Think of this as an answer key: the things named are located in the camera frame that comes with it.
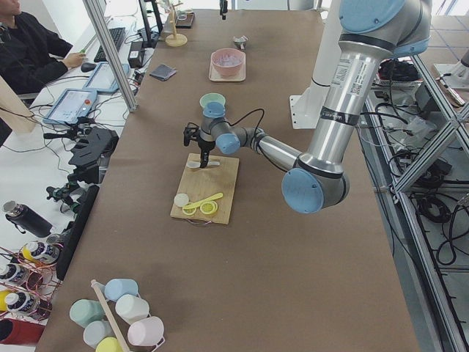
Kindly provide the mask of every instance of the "brown table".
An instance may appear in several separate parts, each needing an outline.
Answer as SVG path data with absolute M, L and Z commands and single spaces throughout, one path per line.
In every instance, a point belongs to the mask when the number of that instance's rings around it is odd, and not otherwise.
M 134 278 L 162 318 L 162 352 L 418 351 L 356 136 L 344 160 L 352 188 L 340 205 L 295 213 L 281 195 L 282 172 L 242 150 L 229 225 L 169 217 L 187 155 L 198 152 L 183 147 L 182 130 L 200 121 L 204 93 L 226 96 L 231 121 L 265 108 L 261 127 L 307 148 L 311 131 L 292 129 L 288 99 L 309 85 L 318 14 L 241 10 L 222 21 L 197 10 L 193 28 L 180 32 L 186 46 L 158 44 L 149 69 L 165 63 L 178 73 L 144 79 L 37 352 L 90 351 L 68 310 L 95 299 L 91 279 L 117 277 Z M 247 79 L 210 82 L 210 54 L 243 34 Z

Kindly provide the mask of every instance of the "computer mouse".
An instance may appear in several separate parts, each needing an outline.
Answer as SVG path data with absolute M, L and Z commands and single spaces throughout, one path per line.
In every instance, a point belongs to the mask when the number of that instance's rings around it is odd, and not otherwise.
M 81 72 L 89 72 L 93 71 L 96 67 L 96 64 L 93 64 L 91 62 L 84 62 L 81 64 Z

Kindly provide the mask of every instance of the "light blue cup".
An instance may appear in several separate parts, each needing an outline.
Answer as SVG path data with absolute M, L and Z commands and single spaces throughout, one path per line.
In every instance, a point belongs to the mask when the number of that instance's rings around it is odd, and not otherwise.
M 100 302 L 89 299 L 80 299 L 70 308 L 70 319 L 82 328 L 96 320 L 104 318 L 104 310 Z
M 107 337 L 113 337 L 111 324 L 105 320 L 96 320 L 88 324 L 83 332 L 83 341 L 91 348 L 96 348 Z
M 114 302 L 123 295 L 137 296 L 138 294 L 139 286 L 132 279 L 112 279 L 104 288 L 104 296 Z

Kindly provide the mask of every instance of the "water bottle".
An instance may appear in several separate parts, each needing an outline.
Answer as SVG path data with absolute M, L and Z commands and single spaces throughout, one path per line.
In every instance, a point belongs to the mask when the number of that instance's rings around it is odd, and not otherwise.
M 0 267 L 0 280 L 27 290 L 36 290 L 43 283 L 43 276 L 19 264 L 9 263 Z
M 52 303 L 27 292 L 10 293 L 5 297 L 8 312 L 40 321 L 49 318 Z
M 7 220 L 16 228 L 20 226 L 39 238 L 47 237 L 51 233 L 52 224 L 27 205 L 18 204 L 12 200 L 3 205 L 3 211 L 6 213 Z
M 60 255 L 60 248 L 53 244 L 43 242 L 29 242 L 26 249 L 31 253 L 31 257 L 42 264 L 54 264 Z

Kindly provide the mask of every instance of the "black box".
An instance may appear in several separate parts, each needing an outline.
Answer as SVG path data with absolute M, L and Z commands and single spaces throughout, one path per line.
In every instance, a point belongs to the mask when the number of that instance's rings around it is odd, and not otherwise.
M 132 42 L 129 51 L 129 65 L 131 68 L 140 68 L 144 65 L 145 48 L 144 42 Z

